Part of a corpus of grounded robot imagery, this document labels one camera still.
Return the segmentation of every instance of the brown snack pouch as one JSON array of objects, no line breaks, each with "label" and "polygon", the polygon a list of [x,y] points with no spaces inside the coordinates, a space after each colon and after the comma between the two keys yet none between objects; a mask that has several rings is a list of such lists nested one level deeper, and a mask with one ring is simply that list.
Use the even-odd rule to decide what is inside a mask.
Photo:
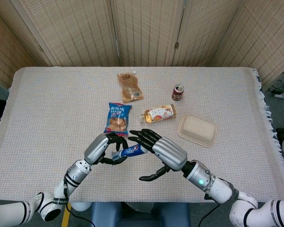
[{"label": "brown snack pouch", "polygon": [[122,100],[128,103],[134,100],[143,99],[143,94],[138,87],[138,79],[133,73],[119,73],[118,82],[122,88]]}]

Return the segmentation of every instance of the beige container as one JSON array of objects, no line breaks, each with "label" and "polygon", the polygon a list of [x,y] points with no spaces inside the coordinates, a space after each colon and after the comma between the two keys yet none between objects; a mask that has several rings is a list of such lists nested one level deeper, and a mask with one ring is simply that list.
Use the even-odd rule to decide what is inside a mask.
[{"label": "beige container", "polygon": [[214,143],[217,126],[186,115],[182,117],[177,132],[180,137],[209,148]]}]

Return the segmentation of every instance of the red can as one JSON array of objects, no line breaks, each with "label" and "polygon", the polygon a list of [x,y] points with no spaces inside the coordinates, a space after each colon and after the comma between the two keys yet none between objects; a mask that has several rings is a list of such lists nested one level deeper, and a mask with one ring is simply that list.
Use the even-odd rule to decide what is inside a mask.
[{"label": "red can", "polygon": [[184,93],[184,87],[181,84],[177,84],[174,87],[174,90],[172,91],[171,98],[175,101],[179,101],[182,98],[182,95]]}]

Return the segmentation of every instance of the robotic arm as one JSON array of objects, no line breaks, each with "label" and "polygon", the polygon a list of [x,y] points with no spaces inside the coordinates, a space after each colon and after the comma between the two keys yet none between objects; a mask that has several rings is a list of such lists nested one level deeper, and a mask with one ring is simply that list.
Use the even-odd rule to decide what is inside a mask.
[{"label": "robotic arm", "polygon": [[182,171],[183,176],[205,192],[217,203],[233,202],[230,221],[236,227],[284,227],[284,201],[268,201],[260,209],[257,201],[250,195],[239,192],[231,183],[216,177],[199,161],[187,160],[187,153],[168,138],[161,137],[154,131],[130,131],[137,137],[129,140],[140,143],[157,156],[164,164],[155,174],[142,176],[142,181],[153,181],[170,169]]},{"label": "robotic arm", "polygon": [[100,134],[84,152],[84,158],[76,161],[66,171],[64,178],[59,182],[54,190],[54,195],[48,192],[40,192],[29,202],[17,202],[0,205],[0,227],[17,226],[27,223],[33,217],[34,212],[40,213],[44,221],[55,219],[68,203],[69,196],[80,185],[85,177],[91,172],[92,165],[99,162],[110,165],[117,165],[126,160],[122,157],[113,161],[104,157],[105,151],[112,143],[116,143],[116,150],[128,148],[123,137],[114,133]]}]

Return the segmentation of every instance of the bottle cap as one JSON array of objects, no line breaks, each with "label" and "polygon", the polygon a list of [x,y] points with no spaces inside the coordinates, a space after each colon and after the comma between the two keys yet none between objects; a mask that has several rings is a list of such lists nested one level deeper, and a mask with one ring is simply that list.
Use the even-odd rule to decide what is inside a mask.
[{"label": "bottle cap", "polygon": [[140,121],[140,123],[144,123],[145,119],[144,119],[144,115],[143,114],[141,114],[139,116],[139,121]]}]

